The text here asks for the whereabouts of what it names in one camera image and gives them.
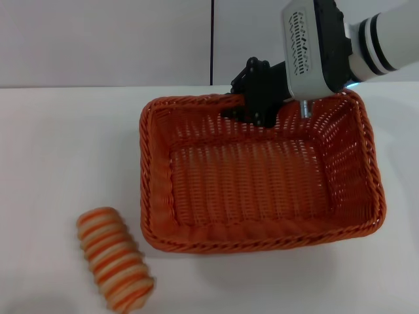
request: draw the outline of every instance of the wicker basket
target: wicker basket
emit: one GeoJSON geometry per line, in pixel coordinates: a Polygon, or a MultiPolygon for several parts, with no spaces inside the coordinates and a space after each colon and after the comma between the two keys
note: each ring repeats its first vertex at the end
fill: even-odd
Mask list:
{"type": "Polygon", "coordinates": [[[236,253],[367,236],[386,202],[373,130],[346,91],[275,128],[221,118],[241,96],[163,97],[141,114],[141,229],[156,249],[236,253]]]}

